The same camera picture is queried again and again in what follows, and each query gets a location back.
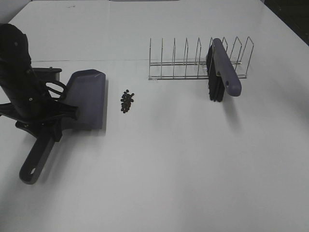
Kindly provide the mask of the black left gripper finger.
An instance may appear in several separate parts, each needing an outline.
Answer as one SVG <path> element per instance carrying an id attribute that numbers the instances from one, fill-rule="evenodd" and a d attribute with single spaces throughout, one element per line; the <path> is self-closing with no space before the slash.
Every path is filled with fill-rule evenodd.
<path id="1" fill-rule="evenodd" d="M 55 115 L 59 118 L 71 118 L 77 120 L 79 117 L 79 108 L 59 101 L 55 102 Z"/>
<path id="2" fill-rule="evenodd" d="M 62 138 L 62 121 L 54 120 L 48 124 L 48 130 L 55 142 L 59 142 Z"/>

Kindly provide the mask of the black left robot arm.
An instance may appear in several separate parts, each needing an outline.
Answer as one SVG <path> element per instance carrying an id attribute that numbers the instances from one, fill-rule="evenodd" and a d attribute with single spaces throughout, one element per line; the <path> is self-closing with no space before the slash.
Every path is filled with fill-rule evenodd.
<path id="1" fill-rule="evenodd" d="M 58 91 L 47 86 L 31 66 L 28 39 L 12 24 L 0 26 L 0 86 L 10 100 L 1 104 L 0 114 L 26 126 L 35 137 L 46 131 L 54 141 L 62 137 L 62 119 L 78 118 L 78 108 L 63 103 L 68 88 L 58 80 L 51 83 Z"/>

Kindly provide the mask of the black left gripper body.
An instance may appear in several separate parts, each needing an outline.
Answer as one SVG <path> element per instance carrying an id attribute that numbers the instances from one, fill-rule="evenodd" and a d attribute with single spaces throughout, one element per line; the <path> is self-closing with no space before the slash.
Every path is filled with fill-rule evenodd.
<path id="1" fill-rule="evenodd" d="M 61 68 L 29 68 L 25 71 L 0 71 L 0 87 L 9 99 L 0 105 L 0 115 L 26 125 L 41 125 L 58 120 L 55 102 L 67 96 L 60 82 Z"/>

